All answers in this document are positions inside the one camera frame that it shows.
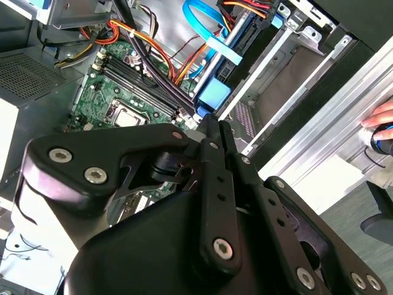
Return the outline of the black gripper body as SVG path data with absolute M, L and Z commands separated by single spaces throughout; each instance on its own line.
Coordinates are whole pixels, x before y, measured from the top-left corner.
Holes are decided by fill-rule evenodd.
M 74 258 L 65 294 L 290 294 L 256 219 L 237 213 L 242 266 L 210 278 L 197 265 L 198 201 L 176 194 L 90 239 Z

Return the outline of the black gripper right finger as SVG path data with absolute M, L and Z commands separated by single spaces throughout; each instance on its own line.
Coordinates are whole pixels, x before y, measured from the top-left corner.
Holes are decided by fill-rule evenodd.
M 237 152 L 226 121 L 219 123 L 235 191 L 249 206 L 247 245 L 266 276 L 261 294 L 386 294 L 380 278 L 288 185 L 262 181 Z

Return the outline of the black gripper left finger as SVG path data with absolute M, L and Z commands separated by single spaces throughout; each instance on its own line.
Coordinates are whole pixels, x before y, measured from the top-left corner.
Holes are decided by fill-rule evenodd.
M 206 273 L 237 273 L 235 192 L 220 122 L 206 116 L 200 140 L 171 124 L 38 138 L 26 147 L 23 185 L 78 220 L 89 220 L 117 198 L 176 183 L 176 191 L 164 199 L 189 193 L 198 201 L 197 265 Z

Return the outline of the person hand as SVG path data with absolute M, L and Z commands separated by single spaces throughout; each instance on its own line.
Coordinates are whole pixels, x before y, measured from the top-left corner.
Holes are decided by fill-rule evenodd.
M 392 123 L 392 98 L 378 106 L 367 119 L 363 120 L 361 126 L 375 127 L 382 124 Z

